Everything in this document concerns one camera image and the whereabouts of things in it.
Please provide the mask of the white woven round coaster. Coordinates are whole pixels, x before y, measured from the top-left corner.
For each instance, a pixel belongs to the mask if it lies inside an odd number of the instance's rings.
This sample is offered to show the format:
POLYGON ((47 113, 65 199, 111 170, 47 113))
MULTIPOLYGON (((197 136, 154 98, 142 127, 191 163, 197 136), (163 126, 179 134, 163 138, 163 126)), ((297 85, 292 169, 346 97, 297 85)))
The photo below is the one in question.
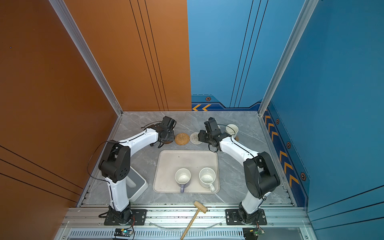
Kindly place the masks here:
POLYGON ((193 143, 194 145, 200 145, 202 142, 199 140, 199 133, 195 132, 190 135, 190 142, 193 143))

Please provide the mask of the tan woven rattan coaster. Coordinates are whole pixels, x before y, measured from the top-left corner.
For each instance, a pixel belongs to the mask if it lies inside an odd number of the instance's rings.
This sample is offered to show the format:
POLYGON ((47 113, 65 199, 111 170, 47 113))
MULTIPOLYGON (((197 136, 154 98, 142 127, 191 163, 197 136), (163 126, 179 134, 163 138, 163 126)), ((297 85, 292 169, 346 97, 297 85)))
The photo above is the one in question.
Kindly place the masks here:
POLYGON ((179 146, 184 146, 190 141, 190 136, 186 133, 179 133, 175 136, 175 143, 179 146))

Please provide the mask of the large white mug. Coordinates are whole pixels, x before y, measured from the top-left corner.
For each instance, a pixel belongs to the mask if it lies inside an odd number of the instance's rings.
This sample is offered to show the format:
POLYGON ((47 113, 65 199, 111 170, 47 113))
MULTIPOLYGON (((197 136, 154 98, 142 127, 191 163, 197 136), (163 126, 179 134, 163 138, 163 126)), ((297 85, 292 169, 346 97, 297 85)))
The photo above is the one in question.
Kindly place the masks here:
POLYGON ((211 168, 203 168, 199 173, 200 184, 203 188, 209 189, 212 193, 216 191, 214 183, 216 181, 216 173, 211 168))

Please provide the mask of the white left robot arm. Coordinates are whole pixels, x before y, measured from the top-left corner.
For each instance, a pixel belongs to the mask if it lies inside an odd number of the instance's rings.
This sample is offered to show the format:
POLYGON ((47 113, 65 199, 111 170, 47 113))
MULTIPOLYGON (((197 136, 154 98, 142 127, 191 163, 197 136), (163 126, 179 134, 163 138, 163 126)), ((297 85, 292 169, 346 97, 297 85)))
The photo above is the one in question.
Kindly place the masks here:
POLYGON ((107 183, 110 205, 105 225, 131 224, 131 203, 148 188, 148 182, 131 167, 131 157, 150 145, 159 142, 159 148, 174 141, 176 123, 156 124, 141 133, 120 141, 109 141, 99 162, 99 170, 107 183))

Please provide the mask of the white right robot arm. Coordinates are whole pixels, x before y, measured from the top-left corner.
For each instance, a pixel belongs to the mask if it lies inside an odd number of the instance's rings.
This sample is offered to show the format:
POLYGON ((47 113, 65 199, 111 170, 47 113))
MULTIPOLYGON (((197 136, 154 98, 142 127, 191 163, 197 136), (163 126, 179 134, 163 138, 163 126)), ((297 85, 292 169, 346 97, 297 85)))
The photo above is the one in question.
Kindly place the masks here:
POLYGON ((244 167, 248 192, 239 204, 238 216, 243 225, 267 225, 262 203, 281 184, 281 180, 267 152, 258 153, 238 143, 230 134, 222 132, 215 118, 210 117, 205 130, 198 134, 200 142, 226 153, 244 167))

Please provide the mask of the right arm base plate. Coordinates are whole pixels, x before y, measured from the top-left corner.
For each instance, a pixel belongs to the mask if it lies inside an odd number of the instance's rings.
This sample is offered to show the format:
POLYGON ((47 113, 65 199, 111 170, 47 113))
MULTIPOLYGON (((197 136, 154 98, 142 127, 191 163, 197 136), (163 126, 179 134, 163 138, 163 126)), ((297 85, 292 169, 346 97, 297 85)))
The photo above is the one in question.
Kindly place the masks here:
POLYGON ((268 224, 265 211, 258 209, 252 214, 248 214, 242 209, 226 209, 226 223, 232 225, 257 225, 266 226, 268 224))

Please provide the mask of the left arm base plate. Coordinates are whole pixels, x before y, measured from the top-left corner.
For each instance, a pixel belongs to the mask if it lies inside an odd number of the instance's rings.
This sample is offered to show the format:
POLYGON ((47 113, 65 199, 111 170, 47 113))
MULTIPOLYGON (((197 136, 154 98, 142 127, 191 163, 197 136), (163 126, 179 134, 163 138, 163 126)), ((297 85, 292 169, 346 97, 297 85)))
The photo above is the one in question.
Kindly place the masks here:
POLYGON ((133 209, 126 211, 124 216, 113 213, 112 210, 108 210, 105 213, 105 226, 143 226, 147 217, 147 210, 145 209, 133 209))

